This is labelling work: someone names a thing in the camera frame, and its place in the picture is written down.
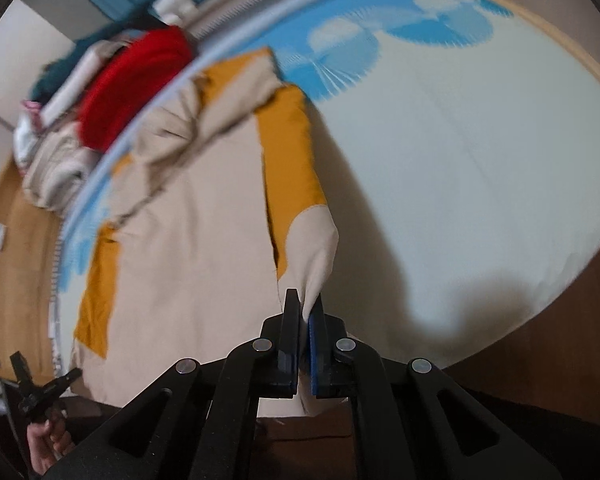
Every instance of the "bed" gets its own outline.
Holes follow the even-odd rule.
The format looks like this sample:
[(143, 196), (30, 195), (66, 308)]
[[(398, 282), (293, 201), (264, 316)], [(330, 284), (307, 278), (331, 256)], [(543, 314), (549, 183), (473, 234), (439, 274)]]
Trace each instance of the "bed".
[[(203, 6), (191, 27), (201, 55), (179, 81), (266, 44), (314, 103), (316, 167), (340, 231), (323, 298), (355, 336), (389, 358), (445, 367), (530, 320), (577, 277), (600, 247), (600, 67), (582, 49), (501, 0), (267, 5)], [(40, 278), (54, 282), (56, 373), (108, 215), (110, 171), (141, 117), (66, 219), (57, 280), (48, 266)]]

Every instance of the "teal cloth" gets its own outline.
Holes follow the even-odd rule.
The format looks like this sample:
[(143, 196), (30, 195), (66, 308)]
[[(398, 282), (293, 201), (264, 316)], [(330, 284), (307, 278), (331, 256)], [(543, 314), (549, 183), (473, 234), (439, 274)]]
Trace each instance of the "teal cloth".
[(153, 28), (165, 27), (166, 25), (163, 22), (150, 14), (150, 7), (153, 2), (154, 0), (143, 2), (121, 20), (109, 23), (109, 25), (105, 25), (90, 36), (76, 41), (74, 49), (68, 56), (58, 59), (46, 67), (40, 79), (31, 89), (29, 100), (41, 105), (47, 104), (70, 76), (72, 70), (92, 44), (101, 40), (109, 40), (128, 28), (151, 30)]

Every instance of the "mustard yellow fabric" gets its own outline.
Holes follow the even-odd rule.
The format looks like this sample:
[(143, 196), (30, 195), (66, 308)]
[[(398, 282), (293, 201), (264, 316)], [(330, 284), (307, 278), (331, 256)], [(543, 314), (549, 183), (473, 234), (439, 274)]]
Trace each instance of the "mustard yellow fabric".
[[(261, 49), (221, 61), (204, 71), (199, 81), (202, 109), (212, 102)], [(296, 86), (278, 89), (267, 104), (256, 110), (263, 148), (263, 174), (269, 232), (278, 278), (286, 270), (286, 235), (294, 218), (305, 209), (326, 204), (314, 171), (310, 123), (305, 97)], [(123, 157), (114, 174), (130, 161)], [(115, 231), (101, 227), (96, 241), (87, 286), (80, 305), (75, 338), (102, 358), (107, 355), (107, 327), (116, 295), (120, 248)]]
[(74, 337), (103, 359), (107, 357), (107, 326), (116, 297), (120, 245), (106, 223), (98, 231), (87, 286), (82, 295)]
[(256, 110), (278, 279), (286, 271), (285, 242), (291, 222), (312, 205), (327, 203), (314, 171), (311, 124), (304, 110), (304, 94), (292, 85), (279, 89)]

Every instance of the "pile of clothes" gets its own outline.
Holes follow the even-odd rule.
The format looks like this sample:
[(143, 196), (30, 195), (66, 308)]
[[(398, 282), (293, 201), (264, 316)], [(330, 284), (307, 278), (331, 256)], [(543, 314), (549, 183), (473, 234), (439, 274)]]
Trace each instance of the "pile of clothes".
[(152, 15), (154, 7), (143, 4), (77, 41), (22, 103), (14, 158), (35, 206), (63, 217), (122, 130), (193, 60), (191, 39)]

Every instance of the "human hand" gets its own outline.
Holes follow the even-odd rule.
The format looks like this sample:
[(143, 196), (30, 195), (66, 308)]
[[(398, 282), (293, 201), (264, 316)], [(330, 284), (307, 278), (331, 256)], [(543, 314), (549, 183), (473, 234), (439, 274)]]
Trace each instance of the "human hand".
[(51, 413), (50, 420), (29, 424), (27, 441), (31, 466), (39, 475), (46, 473), (58, 461), (54, 450), (64, 456), (75, 448), (71, 434), (66, 430), (64, 418), (55, 411)]

